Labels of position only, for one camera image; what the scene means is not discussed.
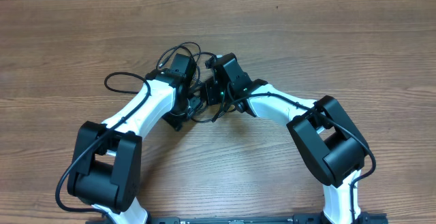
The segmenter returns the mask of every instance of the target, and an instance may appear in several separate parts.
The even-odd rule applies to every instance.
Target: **black mounting plate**
[[[358,224],[388,224],[386,214],[360,213]],[[178,217],[149,218],[148,224],[329,224],[323,215],[294,214],[288,217],[231,217],[231,218],[198,218],[180,219]]]

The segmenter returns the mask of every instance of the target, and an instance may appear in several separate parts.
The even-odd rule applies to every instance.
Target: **wood grain surface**
[[[234,52],[253,79],[283,92],[336,97],[377,158],[359,185],[360,207],[391,223],[436,223],[436,0],[0,2],[0,223],[97,218],[54,201],[78,128],[132,98],[106,90],[107,74],[146,74],[184,41]],[[111,84],[140,87],[130,78]],[[324,205],[287,129],[248,114],[180,132],[159,121],[143,143],[141,179],[138,199],[155,217]],[[62,199],[83,206],[66,191]]]

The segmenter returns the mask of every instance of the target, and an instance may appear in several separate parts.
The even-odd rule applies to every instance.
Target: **wire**
[[[189,90],[192,93],[194,93],[195,89],[198,87],[199,84],[203,85],[203,82],[200,81],[200,67],[197,65],[196,69],[197,69],[197,72],[198,72],[198,77],[197,78],[192,78],[193,80],[196,81],[196,83],[191,88],[189,88]]]
[[[65,179],[67,178],[67,176],[71,173],[71,171],[74,169],[74,167],[76,167],[76,165],[78,164],[78,162],[83,158],[83,157],[85,157],[89,152],[91,152],[91,151],[93,151],[93,150],[96,150],[103,142],[104,142],[104,139],[106,139],[109,135],[111,135],[114,131],[115,131],[115,129],[117,128],[117,127],[119,127],[120,125],[122,125],[127,119],[129,119],[135,112],[137,112],[138,111],[138,109],[139,108],[141,108],[142,107],[142,105],[144,105],[144,103],[146,102],[146,100],[150,97],[150,94],[151,94],[151,88],[150,88],[150,84],[147,82],[147,80],[145,79],[145,78],[143,78],[143,77],[141,77],[141,76],[138,76],[138,75],[135,75],[135,74],[131,74],[131,73],[124,73],[124,72],[116,72],[116,73],[112,73],[112,74],[109,74],[108,75],[108,77],[110,78],[110,77],[112,77],[112,76],[115,76],[115,75],[121,75],[121,74],[124,74],[124,75],[128,75],[128,76],[133,76],[133,77],[136,77],[136,78],[139,78],[139,79],[141,79],[142,81],[143,81],[143,83],[145,83],[145,85],[146,85],[146,87],[147,87],[147,92],[146,92],[146,95],[145,95],[145,97],[144,97],[144,99],[142,99],[142,101],[138,104],[138,105],[136,105],[136,107],[134,108],[134,109],[132,109],[128,114],[126,114],[126,116],[124,116],[119,122],[117,122],[114,126],[112,126],[111,128],[109,128],[108,130],[106,130],[101,136],[99,136],[96,140],[94,140],[94,142],[93,143],[91,143],[75,160],[74,160],[74,162],[72,162],[69,166],[68,166],[68,168],[65,170],[65,172],[63,173],[63,175],[62,175],[62,177],[61,177],[61,179],[59,180],[59,182],[58,182],[58,184],[57,184],[57,186],[56,186],[56,191],[55,191],[55,194],[54,194],[54,198],[56,199],[56,203],[57,203],[57,205],[62,209],[62,210],[65,210],[65,211],[68,211],[68,212],[97,212],[97,213],[100,213],[100,214],[102,214],[102,215],[104,215],[105,217],[108,217],[109,219],[111,219],[111,221],[113,222],[113,223],[115,223],[114,222],[114,220],[112,219],[112,217],[106,212],[106,211],[104,211],[104,210],[100,210],[100,209],[96,209],[96,208],[71,208],[71,207],[67,207],[67,206],[65,206],[63,203],[62,203],[62,201],[61,201],[61,197],[60,197],[60,194],[61,194],[61,189],[62,189],[62,185],[63,185],[63,183],[65,182]]]
[[[157,63],[156,63],[156,69],[159,69],[159,68],[162,68],[169,60],[170,60],[170,58],[171,58],[171,56],[179,49],[179,48],[182,48],[183,50],[186,50],[188,53],[189,53],[189,56],[191,56],[191,58],[193,58],[193,55],[192,55],[192,52],[188,49],[188,48],[186,48],[184,45],[185,44],[194,44],[194,45],[196,45],[197,46],[197,48],[198,48],[198,52],[199,53],[201,53],[202,52],[202,49],[200,48],[200,46],[197,44],[197,43],[195,43],[195,42],[184,42],[184,43],[182,43],[182,44],[179,44],[178,46],[174,46],[174,47],[172,47],[172,48],[169,48],[168,50],[166,50],[162,55],[161,55],[161,57],[159,58],[159,60],[157,60]],[[167,56],[164,60],[163,60],[163,63],[160,63],[161,62],[161,60],[162,60],[162,58],[166,55],[166,53],[168,53],[169,51],[171,51],[172,50],[172,52],[171,52],[171,54],[169,55],[169,56]],[[198,55],[198,58],[197,58],[197,61],[196,61],[196,63],[198,62],[198,60],[200,60],[200,55],[201,54],[199,54]]]
[[[104,79],[104,86],[108,90],[110,90],[110,91],[114,91],[114,92],[118,92],[118,93],[123,93],[123,94],[134,94],[134,95],[136,95],[136,94],[138,94],[138,92],[137,91],[122,91],[122,90],[118,90],[118,89],[114,89],[114,88],[109,87],[109,85],[108,85],[109,78],[111,78],[113,76],[116,76],[116,75],[126,75],[126,76],[135,77],[135,78],[137,78],[139,80],[142,80],[143,82],[145,80],[143,77],[139,76],[138,74],[133,74],[133,73],[125,72],[125,71],[116,71],[114,73],[111,73],[111,74],[107,75],[106,78]]]
[[[223,110],[226,93],[227,93],[226,91],[223,92],[223,99],[221,100],[221,105],[219,106],[219,110],[216,113],[216,115],[214,115],[214,117],[212,118],[212,121],[211,121],[212,123],[214,123],[218,119],[218,116],[221,114],[221,111]]]
[[[207,54],[207,55],[213,57],[215,60],[217,59],[217,55],[216,54],[213,54],[213,53],[207,52],[207,51],[204,51],[204,52],[199,51],[198,53],[193,54],[193,56],[196,57],[196,56],[200,56],[202,54]]]
[[[172,112],[169,112],[169,113],[173,116],[183,116],[183,115],[187,114],[189,112],[190,102],[189,102],[188,98],[186,98],[186,100],[188,101],[188,106],[186,106],[186,109],[184,112],[182,112],[181,114],[173,114]]]
[[[236,107],[234,107],[233,109],[231,109],[230,111],[227,111],[227,112],[234,112],[234,111],[236,111]]]
[[[228,110],[228,108],[229,108],[231,105],[235,105],[236,103],[238,103],[238,102],[240,102],[240,101],[243,101],[243,100],[245,100],[245,99],[252,98],[252,97],[265,97],[265,96],[267,96],[267,97],[270,97],[270,96],[272,96],[272,97],[277,97],[277,98],[279,98],[279,99],[282,99],[282,100],[284,100],[284,101],[286,101],[286,102],[292,104],[293,106],[296,106],[297,108],[301,108],[301,109],[304,109],[304,110],[307,110],[307,111],[310,111],[310,112],[314,113],[316,116],[320,117],[321,119],[324,119],[327,123],[330,123],[330,124],[334,125],[334,126],[337,127],[338,129],[340,129],[342,132],[345,132],[345,133],[348,134],[351,138],[355,139],[355,141],[357,141],[357,143],[359,143],[359,144],[361,145],[361,147],[363,147],[365,153],[366,153],[367,155],[369,155],[369,157],[371,158],[371,169],[370,169],[367,173],[365,173],[365,174],[363,174],[363,175],[357,177],[356,179],[352,180],[352,181],[350,182],[350,184],[349,184],[349,194],[350,194],[350,201],[351,201],[351,210],[350,210],[350,211],[352,212],[352,220],[353,220],[352,223],[356,223],[356,218],[355,218],[355,216],[354,216],[354,214],[355,214],[355,212],[354,212],[354,192],[353,192],[354,185],[355,185],[359,180],[362,180],[362,179],[364,179],[364,178],[370,176],[370,175],[375,171],[375,167],[376,167],[377,163],[376,163],[376,160],[375,160],[375,156],[374,156],[374,154],[371,152],[371,150],[369,150],[369,148],[367,147],[367,145],[365,145],[362,141],[359,140],[359,138],[357,138],[357,136],[355,136],[353,133],[351,133],[350,131],[348,131],[346,128],[342,127],[342,126],[339,125],[338,123],[336,123],[336,122],[334,122],[333,120],[331,120],[330,118],[328,118],[326,115],[324,115],[324,114],[318,112],[317,110],[315,110],[315,109],[313,109],[313,108],[308,108],[308,107],[306,107],[306,106],[304,106],[304,105],[299,104],[298,102],[292,101],[291,99],[288,99],[287,97],[284,97],[284,96],[279,95],[279,94],[274,94],[274,93],[269,93],[269,92],[268,92],[268,93],[258,93],[258,94],[247,95],[247,96],[245,96],[245,97],[242,97],[242,98],[240,98],[240,99],[236,99],[236,100],[232,101],[231,103],[229,103],[229,104],[224,108],[224,112],[225,112],[226,110]]]
[[[222,113],[218,116],[218,118],[221,118],[222,116],[224,116],[224,114],[225,114],[225,112],[222,112]],[[194,121],[194,122],[196,122],[196,123],[209,123],[209,122],[212,122],[213,118],[206,119],[205,121],[199,121],[199,120],[197,120],[197,119],[195,119],[195,118],[191,118],[191,120]]]
[[[232,96],[232,92],[230,92],[230,82],[227,83],[227,94],[229,95],[230,99],[234,101],[234,98]]]

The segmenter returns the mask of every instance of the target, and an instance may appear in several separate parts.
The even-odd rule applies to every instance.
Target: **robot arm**
[[[274,96],[250,97],[255,94],[272,93],[299,103],[305,107],[322,112],[333,121],[341,124],[348,131],[356,135],[360,141],[366,143],[357,127],[353,124],[339,102],[329,96],[316,101],[300,99],[275,89],[263,80],[251,81],[248,74],[243,72],[233,54],[225,55],[211,64],[217,70],[218,83],[221,89],[230,89],[235,98],[249,97],[236,104],[239,112],[247,112],[254,117],[267,118],[279,125],[287,126],[306,166],[322,184],[324,190],[325,206],[324,216],[331,223],[352,222],[352,209],[350,202],[349,185],[360,175],[364,166],[365,151],[349,135],[340,129],[326,140],[318,135],[332,125],[323,123],[312,111],[298,108],[284,99]],[[354,189],[355,219],[360,214],[357,201],[357,188]]]
[[[147,74],[150,97],[99,148],[80,160],[69,175],[68,193],[94,208],[104,210],[116,224],[146,223],[148,214],[136,199],[140,184],[142,140],[161,117],[178,131],[203,102],[210,106],[233,102],[239,112],[267,118],[288,128],[309,171],[323,184],[326,200],[324,218],[334,224],[351,223],[349,183],[360,175],[365,151],[357,141],[336,127],[328,139],[321,139],[318,134],[333,126],[314,114],[315,110],[324,114],[367,145],[339,102],[329,96],[319,101],[300,99],[278,91],[263,80],[251,81],[234,54],[211,58],[206,66],[213,70],[214,75],[204,82],[199,97],[189,92],[196,69],[192,58],[177,54],[169,69],[156,69]],[[120,112],[102,124],[86,122],[78,132],[73,161],[105,130],[132,111],[147,92],[147,85],[144,84]],[[229,95],[222,100],[224,93]],[[270,95],[250,97],[265,93],[278,94],[310,110]],[[95,154],[114,156],[114,165],[96,161]],[[360,214],[357,189],[354,189],[354,213],[355,217]]]

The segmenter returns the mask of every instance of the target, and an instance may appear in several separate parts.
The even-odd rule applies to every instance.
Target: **wooden tabletop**
[[[235,53],[252,79],[280,91],[337,98],[377,158],[359,183],[362,210],[436,223],[436,0],[0,1],[0,223],[95,218],[62,211],[54,193],[81,124],[132,98],[103,79],[145,75],[185,41]],[[138,199],[155,217],[283,216],[324,205],[287,129],[248,114],[180,132],[159,121],[141,173]],[[61,197],[83,206],[65,187]]]

